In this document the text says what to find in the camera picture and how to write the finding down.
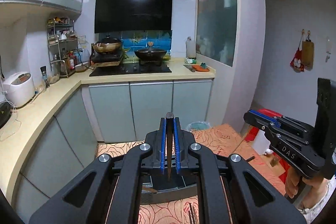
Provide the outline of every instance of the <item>tile backsplash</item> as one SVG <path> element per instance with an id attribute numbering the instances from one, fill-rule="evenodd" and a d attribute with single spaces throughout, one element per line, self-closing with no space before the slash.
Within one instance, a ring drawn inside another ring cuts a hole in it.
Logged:
<path id="1" fill-rule="evenodd" d="M 125 52 L 124 63 L 137 62 L 138 58 L 134 52 L 136 50 L 148 47 L 148 42 L 153 42 L 153 47 L 161 48 L 167 51 L 163 60 L 170 60 L 171 55 L 171 35 L 172 31 L 121 31 L 99 33 L 99 40 L 110 36 L 119 38 L 123 42 L 123 51 Z"/>

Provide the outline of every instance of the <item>cream countertop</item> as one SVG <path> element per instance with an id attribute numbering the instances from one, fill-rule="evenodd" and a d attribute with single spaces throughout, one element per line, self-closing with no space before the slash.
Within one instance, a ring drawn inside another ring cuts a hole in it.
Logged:
<path id="1" fill-rule="evenodd" d="M 60 79 L 33 103 L 27 104 L 13 113 L 6 125 L 0 129 L 0 188 L 9 203 L 16 179 L 25 159 L 52 116 L 80 85 L 117 83 L 129 81 L 160 81 L 208 79 L 215 77 L 210 72 L 191 72 L 183 66 L 183 59 L 168 62 L 171 73 L 143 73 L 129 75 L 108 75 L 89 77 L 92 70 L 75 73 L 69 79 Z"/>

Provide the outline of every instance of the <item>human hand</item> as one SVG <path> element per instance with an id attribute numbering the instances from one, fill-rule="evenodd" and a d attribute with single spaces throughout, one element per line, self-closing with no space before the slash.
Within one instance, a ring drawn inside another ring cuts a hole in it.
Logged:
<path id="1" fill-rule="evenodd" d="M 300 175 L 295 171 L 294 168 L 290 167 L 288 170 L 288 175 L 286 178 L 285 190 L 290 198 L 293 198 L 298 192 L 298 184 L 300 181 Z M 312 186 L 309 193 L 304 197 L 300 207 L 302 208 L 312 208 L 314 207 L 326 194 L 328 187 L 328 180 L 322 176 L 314 177 L 313 179 L 302 178 L 302 181 Z"/>

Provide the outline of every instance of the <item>orange patterned tablecloth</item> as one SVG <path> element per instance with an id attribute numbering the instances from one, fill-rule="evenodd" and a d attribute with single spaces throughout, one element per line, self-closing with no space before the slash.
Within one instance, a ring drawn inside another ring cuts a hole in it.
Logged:
<path id="1" fill-rule="evenodd" d="M 285 194 L 285 185 L 276 177 L 261 157 L 254 149 L 243 141 L 240 135 L 228 124 L 207 130 L 195 131 L 195 140 L 209 147 L 215 154 L 229 156 L 235 152 L 244 159 L 255 156 L 250 164 L 264 178 L 266 178 L 280 193 Z M 142 143 L 129 142 L 117 144 L 102 144 L 98 146 L 97 156 L 108 153 L 111 156 L 119 156 L 127 153 L 132 147 Z M 198 217 L 197 197 L 185 198 L 182 200 L 172 201 L 161 204 L 141 205 L 139 211 L 139 224 L 185 224 L 189 223 L 188 211 L 189 203 L 195 208 Z"/>

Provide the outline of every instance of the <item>wok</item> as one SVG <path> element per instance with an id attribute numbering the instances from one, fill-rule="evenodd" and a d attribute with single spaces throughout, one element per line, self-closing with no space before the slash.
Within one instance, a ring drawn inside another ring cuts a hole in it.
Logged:
<path id="1" fill-rule="evenodd" d="M 153 48 L 152 43 L 148 42 L 148 48 L 142 48 L 140 50 L 135 51 L 135 55 L 144 61 L 161 61 L 162 58 L 167 53 L 166 50 L 160 48 Z"/>
<path id="2" fill-rule="evenodd" d="M 96 52 L 115 52 L 122 46 L 122 41 L 117 38 L 105 37 L 93 45 Z"/>

